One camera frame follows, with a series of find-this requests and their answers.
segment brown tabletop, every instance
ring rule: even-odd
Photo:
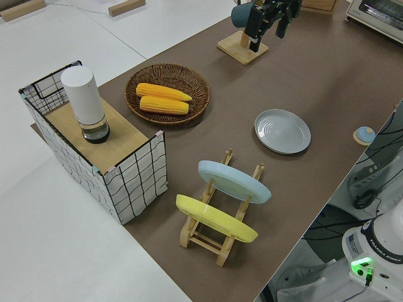
[[[269,52],[247,66],[217,48],[236,31],[226,19],[99,88],[146,136],[166,132],[169,189],[125,228],[193,301],[253,301],[363,153],[354,130],[378,131],[402,99],[402,46],[345,21],[347,7],[339,1],[332,16],[302,11],[282,40],[274,29],[268,31],[263,43]],[[185,65],[209,83],[211,103],[199,124],[157,126],[127,107],[130,76],[163,62]],[[255,118],[273,108],[308,124],[312,141],[305,152],[277,154],[258,140]],[[234,149],[231,166],[245,173],[264,162],[260,180],[273,197],[250,205],[244,222],[259,236],[252,243],[236,242],[221,268],[208,250],[179,246],[186,216],[175,207],[175,197],[199,198],[205,183],[198,162],[220,161],[228,148]],[[238,203],[217,192],[211,205],[235,214]]]

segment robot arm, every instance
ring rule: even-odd
[[[301,2],[302,0],[255,0],[245,27],[245,34],[251,38],[249,49],[257,52],[262,36],[278,20],[276,36],[283,38],[288,24],[298,16]]]
[[[342,241],[350,276],[392,301],[403,301],[403,201],[385,214],[348,230]]]

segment green light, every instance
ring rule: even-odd
[[[351,261],[351,269],[355,274],[358,274],[358,269],[368,266],[372,262],[372,258],[365,257],[362,259]],[[372,268],[368,268],[368,274],[372,274]]]

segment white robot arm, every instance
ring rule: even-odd
[[[343,236],[349,275],[391,301],[403,301],[403,201]]]

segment toaster oven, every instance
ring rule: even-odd
[[[403,0],[353,0],[347,17],[403,43]]]

